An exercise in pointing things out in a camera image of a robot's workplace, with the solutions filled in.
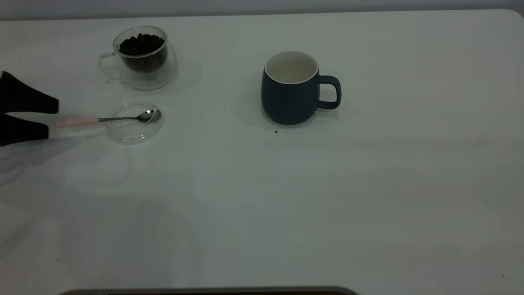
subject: mug handle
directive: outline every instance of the mug handle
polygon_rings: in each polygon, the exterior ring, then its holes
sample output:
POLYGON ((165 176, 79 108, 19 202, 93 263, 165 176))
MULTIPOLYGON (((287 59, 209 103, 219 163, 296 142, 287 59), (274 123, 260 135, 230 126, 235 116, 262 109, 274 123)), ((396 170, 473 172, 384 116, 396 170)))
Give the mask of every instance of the mug handle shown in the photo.
POLYGON ((103 66, 103 60, 108 58, 108 57, 114 57, 115 55, 111 52, 111 53, 106 53, 106 54, 102 54, 100 55, 99 57, 99 68, 102 72, 110 75, 110 76, 115 76, 115 77, 120 77, 120 74, 118 72, 114 72, 114 71, 111 71, 107 68, 105 68, 103 66))
POLYGON ((331 84, 336 89, 336 101, 329 102, 329 101, 319 101, 319 108, 322 109, 336 109, 340 105, 340 101, 342 100, 342 89, 340 87, 340 82, 337 78, 333 76, 320 76, 320 84, 331 84))

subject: pink spoon handle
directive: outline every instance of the pink spoon handle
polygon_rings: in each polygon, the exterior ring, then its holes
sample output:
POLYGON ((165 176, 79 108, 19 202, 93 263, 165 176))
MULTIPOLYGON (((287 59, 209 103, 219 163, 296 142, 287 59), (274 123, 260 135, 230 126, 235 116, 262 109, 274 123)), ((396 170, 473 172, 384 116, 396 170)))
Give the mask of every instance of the pink spoon handle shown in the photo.
POLYGON ((56 127, 72 127, 82 126, 89 124, 97 124, 98 118, 69 118, 69 119, 58 119, 54 122, 56 127))

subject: glass cup handle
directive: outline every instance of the glass cup handle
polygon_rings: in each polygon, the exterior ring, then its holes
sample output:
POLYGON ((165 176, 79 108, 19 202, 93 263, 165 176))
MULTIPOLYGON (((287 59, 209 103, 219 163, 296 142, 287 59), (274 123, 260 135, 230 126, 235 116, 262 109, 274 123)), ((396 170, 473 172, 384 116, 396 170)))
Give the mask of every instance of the glass cup handle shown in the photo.
POLYGON ((106 53, 106 54, 102 54, 100 55, 99 57, 99 68, 102 72, 110 75, 110 76, 115 76, 115 77, 120 77, 120 74, 118 72, 115 72, 115 71, 111 71, 107 68, 105 68, 103 66, 103 60, 108 58, 108 57, 114 57, 114 54, 111 52, 111 53, 106 53))

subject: wall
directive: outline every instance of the wall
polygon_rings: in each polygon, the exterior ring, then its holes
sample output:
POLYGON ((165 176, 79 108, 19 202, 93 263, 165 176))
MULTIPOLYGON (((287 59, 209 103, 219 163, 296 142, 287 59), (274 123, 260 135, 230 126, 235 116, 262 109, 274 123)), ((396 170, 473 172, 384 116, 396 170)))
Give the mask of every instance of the wall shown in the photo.
POLYGON ((0 20, 513 8, 522 0, 0 0, 0 20))

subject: mug rim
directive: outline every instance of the mug rim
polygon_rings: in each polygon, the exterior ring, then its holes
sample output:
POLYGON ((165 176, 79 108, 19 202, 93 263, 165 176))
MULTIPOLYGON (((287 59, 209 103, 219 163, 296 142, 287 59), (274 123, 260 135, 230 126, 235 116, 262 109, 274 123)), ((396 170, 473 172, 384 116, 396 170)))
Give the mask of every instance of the mug rim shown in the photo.
POLYGON ((142 58, 142 57, 148 57, 150 55, 153 55, 159 51, 161 51, 167 44, 168 40, 167 40, 167 34, 166 32, 164 32, 164 30, 162 30, 161 28, 159 27, 155 27, 155 26, 138 26, 138 27, 132 27, 132 28, 129 28, 125 31, 123 31, 122 33, 118 34, 118 36, 115 37, 115 39, 113 40, 113 51, 116 52, 118 55, 122 56, 122 57, 125 57, 125 58, 142 58), (164 40, 164 43, 162 44, 162 46, 160 46, 157 50, 153 51, 153 52, 150 52, 150 53, 146 53, 146 54, 142 54, 142 55, 127 55, 127 54, 123 54, 120 52, 120 50, 118 50, 116 48, 116 41, 118 40, 118 38, 120 38, 121 35, 131 31, 131 30, 136 30, 136 29, 141 29, 141 28, 153 28, 153 29, 156 29, 156 30, 159 30, 162 32, 162 34, 165 36, 165 40, 164 40))
POLYGON ((280 84, 284 84, 284 85, 298 85, 298 84, 302 84, 304 82, 307 82, 311 79, 313 79, 313 77, 315 77, 317 75, 317 73, 319 72, 319 63, 316 61, 316 59, 314 59, 311 55, 305 53, 305 52, 302 52, 302 51, 298 51, 298 50, 284 50, 284 51, 280 51, 280 52, 277 52, 275 54, 273 54, 267 61, 266 63, 264 64, 264 73, 266 73, 266 75, 271 78, 271 80, 275 81, 276 83, 280 83, 280 84), (277 79, 271 77, 271 75, 267 72, 267 64, 269 63, 269 61, 279 55, 279 54, 283 54, 283 53, 286 53, 286 52, 296 52, 296 53, 299 53, 299 54, 303 54, 309 58, 311 58, 314 62, 315 62, 315 65, 316 65, 316 69, 315 69, 315 72, 313 73, 313 75, 311 75, 311 77, 309 77, 308 79, 305 79, 303 81, 300 81, 300 82, 295 82, 295 83, 285 83, 285 82, 282 82, 282 81, 278 81, 277 79))

